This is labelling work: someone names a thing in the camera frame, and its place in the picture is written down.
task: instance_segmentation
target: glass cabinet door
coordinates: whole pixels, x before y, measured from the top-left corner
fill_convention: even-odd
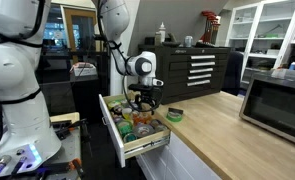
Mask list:
[[[248,59],[241,85],[247,89],[255,72],[268,71],[274,67],[287,29],[295,12],[295,0],[263,3],[262,12],[253,42],[249,47]]]
[[[294,12],[295,0],[265,3],[249,56],[275,60]]]
[[[226,44],[226,46],[231,47],[232,51],[245,52],[256,11],[257,6],[235,11],[229,41]]]

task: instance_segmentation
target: wooden desk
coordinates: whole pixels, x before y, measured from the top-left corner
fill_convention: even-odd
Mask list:
[[[295,179],[295,144],[239,118],[242,99],[221,92],[162,105],[167,125],[222,179]],[[168,107],[183,120],[166,120]]]
[[[75,123],[76,121],[79,121],[79,113],[75,112],[75,113],[63,114],[58,116],[51,116],[50,120],[51,122],[71,120],[72,123]]]

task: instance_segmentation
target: bottle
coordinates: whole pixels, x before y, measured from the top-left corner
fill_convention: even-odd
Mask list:
[[[160,46],[161,45],[161,33],[156,32],[155,33],[155,46]]]
[[[295,70],[295,62],[292,62],[289,67],[290,70]]]
[[[159,27],[159,32],[161,34],[161,42],[165,41],[165,36],[166,36],[166,28],[164,26],[164,23],[162,22],[160,27]]]

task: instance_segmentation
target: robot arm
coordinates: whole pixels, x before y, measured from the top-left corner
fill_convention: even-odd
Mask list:
[[[120,37],[129,24],[129,13],[124,0],[92,0],[98,9],[98,24],[100,32],[102,20],[111,54],[116,62],[116,69],[124,76],[139,76],[140,84],[132,84],[130,90],[140,91],[136,96],[136,103],[147,103],[155,109],[160,104],[160,97],[155,93],[162,94],[163,82],[156,79],[156,56],[151,52],[128,58],[123,54]]]

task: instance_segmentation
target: cup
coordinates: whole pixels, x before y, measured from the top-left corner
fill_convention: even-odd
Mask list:
[[[132,112],[132,109],[130,108],[124,108],[122,110],[122,114],[123,114],[123,117],[126,119],[126,120],[130,120],[130,114]]]
[[[193,44],[193,37],[192,36],[186,36],[184,46],[185,47],[191,47]]]

